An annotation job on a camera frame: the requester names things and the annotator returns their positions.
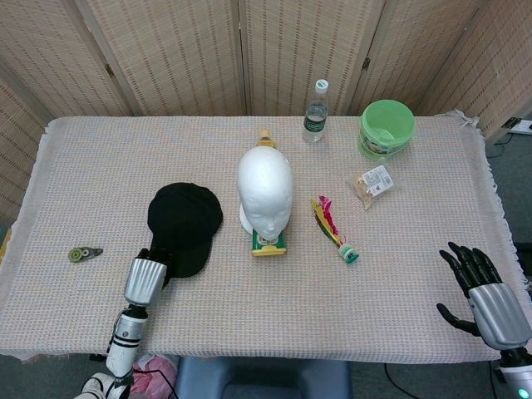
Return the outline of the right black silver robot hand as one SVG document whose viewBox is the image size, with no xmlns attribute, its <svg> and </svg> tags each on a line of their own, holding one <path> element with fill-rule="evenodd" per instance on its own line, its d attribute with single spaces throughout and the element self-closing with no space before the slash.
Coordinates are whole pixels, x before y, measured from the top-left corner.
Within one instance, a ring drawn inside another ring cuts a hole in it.
<svg viewBox="0 0 532 399">
<path fill-rule="evenodd" d="M 531 340 L 531 326 L 512 288 L 504 283 L 492 260 L 478 248 L 449 242 L 440 256 L 448 263 L 463 292 L 474 320 L 455 316 L 446 305 L 438 303 L 440 315 L 452 327 L 474 337 L 497 351 L 526 347 Z"/>
</svg>

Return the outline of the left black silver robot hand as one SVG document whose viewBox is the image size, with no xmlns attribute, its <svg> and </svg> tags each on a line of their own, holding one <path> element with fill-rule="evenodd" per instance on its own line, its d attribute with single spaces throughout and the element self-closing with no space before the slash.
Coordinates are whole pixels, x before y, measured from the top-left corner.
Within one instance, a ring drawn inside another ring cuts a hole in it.
<svg viewBox="0 0 532 399">
<path fill-rule="evenodd" d="M 171 260 L 165 249 L 142 249 L 131 263 L 124 290 L 126 301 L 137 307 L 149 307 L 170 279 Z"/>
</svg>

